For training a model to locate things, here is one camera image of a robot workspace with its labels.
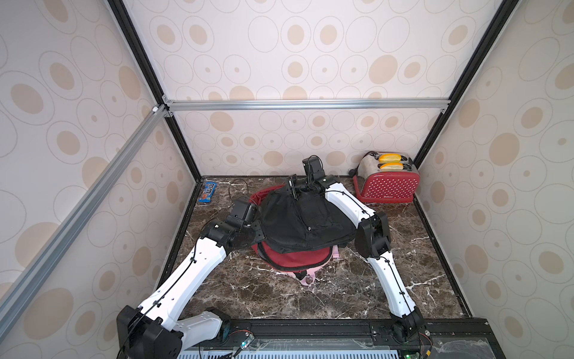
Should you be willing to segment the black backpack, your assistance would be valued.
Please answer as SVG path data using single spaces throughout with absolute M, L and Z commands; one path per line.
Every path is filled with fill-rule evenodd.
M 323 195 L 287 188 L 271 191 L 259 205 L 265 243 L 280 254 L 317 251 L 355 239 L 357 226 Z

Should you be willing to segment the red backpack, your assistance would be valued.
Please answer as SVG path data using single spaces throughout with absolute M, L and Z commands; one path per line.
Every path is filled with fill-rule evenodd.
M 284 185 L 278 185 L 275 187 L 265 188 L 262 191 L 258 191 L 251 196 L 251 201 L 258 206 L 259 210 L 259 205 L 267 196 L 267 194 L 282 187 L 285 188 Z M 301 272 L 323 264 L 330 257 L 330 249 L 332 247 L 323 248 L 317 251 L 280 254 L 274 251 L 271 247 L 269 247 L 269 245 L 265 243 L 265 241 L 263 241 L 257 245 L 254 245 L 252 249 L 273 269 L 281 272 L 288 272 L 293 275 L 294 272 Z

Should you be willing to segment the pink backpack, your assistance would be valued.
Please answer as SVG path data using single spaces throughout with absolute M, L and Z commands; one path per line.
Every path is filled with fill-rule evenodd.
M 293 277 L 296 278 L 302 286 L 310 287 L 315 283 L 316 275 L 321 272 L 327 264 L 336 259 L 339 259 L 339 247 L 335 245 L 330 249 L 330 257 L 323 264 L 301 272 L 294 272 Z

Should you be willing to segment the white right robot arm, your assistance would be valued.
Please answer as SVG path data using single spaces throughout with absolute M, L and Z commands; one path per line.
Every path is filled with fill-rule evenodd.
M 396 268 L 390 248 L 390 226 L 387 215 L 375 212 L 352 195 L 342 183 L 324 177 L 307 187 L 336 206 L 356 225 L 354 246 L 374 269 L 384 289 L 393 319 L 395 340 L 404 344 L 419 336 L 425 320 L 411 299 Z

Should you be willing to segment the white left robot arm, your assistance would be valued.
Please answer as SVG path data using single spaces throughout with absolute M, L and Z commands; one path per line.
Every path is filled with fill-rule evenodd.
M 260 225 L 212 221 L 169 278 L 136 308 L 118 314 L 118 358 L 177 358 L 181 351 L 216 338 L 224 317 L 204 311 L 181 320 L 185 306 L 209 274 L 234 250 L 264 239 Z

